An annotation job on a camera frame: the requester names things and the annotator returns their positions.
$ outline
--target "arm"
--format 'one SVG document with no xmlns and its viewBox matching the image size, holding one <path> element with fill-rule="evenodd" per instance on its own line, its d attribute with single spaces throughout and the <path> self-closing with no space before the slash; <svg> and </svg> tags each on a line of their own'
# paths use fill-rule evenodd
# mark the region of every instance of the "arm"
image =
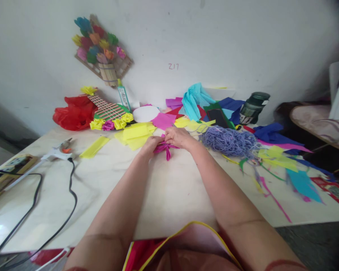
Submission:
<svg viewBox="0 0 339 271">
<path fill-rule="evenodd" d="M 273 261 L 301 263 L 207 149 L 185 129 L 170 127 L 165 140 L 188 150 L 200 171 L 217 222 L 247 270 L 263 271 Z"/>
<path fill-rule="evenodd" d="M 121 270 L 137 225 L 148 177 L 148 162 L 161 137 L 150 137 L 110 193 L 64 270 Z"/>
</svg>

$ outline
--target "purple yarn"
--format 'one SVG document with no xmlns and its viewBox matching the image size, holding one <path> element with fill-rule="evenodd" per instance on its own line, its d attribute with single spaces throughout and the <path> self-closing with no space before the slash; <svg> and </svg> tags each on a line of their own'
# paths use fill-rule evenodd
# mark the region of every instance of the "purple yarn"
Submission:
<svg viewBox="0 0 339 271">
<path fill-rule="evenodd" d="M 217 125 L 207 128 L 199 138 L 206 147 L 211 147 L 228 157 L 239 156 L 252 160 L 255 158 L 254 152 L 260 149 L 256 137 L 250 132 L 238 132 Z"/>
</svg>

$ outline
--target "hand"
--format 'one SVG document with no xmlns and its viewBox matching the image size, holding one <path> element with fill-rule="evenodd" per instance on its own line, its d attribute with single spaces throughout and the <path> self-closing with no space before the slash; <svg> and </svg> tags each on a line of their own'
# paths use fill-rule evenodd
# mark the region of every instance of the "hand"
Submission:
<svg viewBox="0 0 339 271">
<path fill-rule="evenodd" d="M 153 153 L 154 149 L 157 147 L 159 143 L 163 141 L 164 141 L 163 137 L 150 136 L 138 154 L 145 155 L 145 156 L 148 156 L 149 158 L 152 158 L 154 155 Z"/>
<path fill-rule="evenodd" d="M 188 151 L 199 143 L 185 128 L 168 127 L 165 135 L 165 141 L 167 143 Z"/>
</svg>

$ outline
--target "white wall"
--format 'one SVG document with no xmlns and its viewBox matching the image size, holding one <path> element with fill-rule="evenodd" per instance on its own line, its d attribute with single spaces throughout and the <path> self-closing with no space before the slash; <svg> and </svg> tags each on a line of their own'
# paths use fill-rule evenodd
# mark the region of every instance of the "white wall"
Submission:
<svg viewBox="0 0 339 271">
<path fill-rule="evenodd" d="M 9 137 L 46 133 L 54 108 L 84 85 L 118 101 L 73 57 L 73 20 L 90 13 L 134 60 L 127 90 L 157 106 L 202 82 L 235 89 L 236 99 L 270 93 L 260 123 L 270 122 L 279 103 L 327 87 L 328 65 L 339 60 L 335 0 L 0 1 L 0 130 Z"/>
</svg>

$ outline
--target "black cable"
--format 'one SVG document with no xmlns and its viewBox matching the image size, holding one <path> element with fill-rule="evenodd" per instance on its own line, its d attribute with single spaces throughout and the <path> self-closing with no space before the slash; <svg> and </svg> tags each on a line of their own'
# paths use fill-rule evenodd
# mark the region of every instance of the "black cable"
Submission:
<svg viewBox="0 0 339 271">
<path fill-rule="evenodd" d="M 56 231 L 56 233 L 54 233 L 52 235 L 52 237 L 50 237 L 34 254 L 32 254 L 30 257 L 28 258 L 25 258 L 17 263 L 14 263 L 12 265 L 9 265 L 9 266 L 3 266 L 2 268 L 0 268 L 0 270 L 3 270 L 3 271 L 6 271 L 6 270 L 10 270 L 11 268 L 14 268 L 14 267 L 17 267 L 19 266 L 20 264 L 23 264 L 24 262 L 26 262 L 27 260 L 29 260 L 31 257 L 33 257 L 35 254 L 37 254 L 39 251 L 41 251 L 51 240 L 53 240 L 53 238 L 55 238 L 55 236 L 58 235 L 58 233 L 65 227 L 65 225 L 68 223 L 69 219 L 71 218 L 72 214 L 74 213 L 75 211 L 75 207 L 78 203 L 78 197 L 76 195 L 76 193 L 72 190 L 72 177 L 73 177 L 73 174 L 74 174 L 74 170 L 75 170 L 75 164 L 73 162 L 73 159 L 72 158 L 69 158 L 68 159 L 69 162 L 71 162 L 73 164 L 73 169 L 72 169 L 72 172 L 70 173 L 70 180 L 69 180 L 69 192 L 70 194 L 73 195 L 74 197 L 74 208 L 72 210 L 72 212 L 70 213 L 70 215 L 68 216 L 68 218 L 65 220 L 65 222 L 63 223 L 63 225 L 59 228 L 59 230 Z M 1 173 L 6 173 L 6 174 L 11 174 L 11 175 L 22 175 L 22 174 L 12 174 L 12 173 L 7 173 L 6 171 L 0 171 Z M 32 173 L 32 174 L 29 174 L 29 175 L 40 175 L 40 181 L 39 181 L 39 184 L 38 184 L 38 187 L 35 191 L 35 194 L 34 194 L 34 201 L 33 201 L 33 205 L 32 207 L 29 209 L 29 211 L 23 216 L 23 218 L 19 221 L 19 223 L 14 227 L 14 229 L 9 233 L 9 235 L 5 238 L 5 240 L 3 241 L 3 243 L 0 245 L 0 250 L 2 249 L 2 247 L 5 245 L 5 243 L 10 239 L 11 235 L 14 233 L 14 231 L 20 226 L 20 224 L 22 223 L 22 221 L 26 218 L 26 216 L 31 212 L 31 210 L 35 207 L 36 205 L 36 201 L 37 201 L 37 196 L 38 196 L 38 192 L 39 192 L 39 188 L 41 186 L 41 183 L 42 183 L 42 180 L 43 180 L 43 176 L 40 174 L 40 173 Z"/>
</svg>

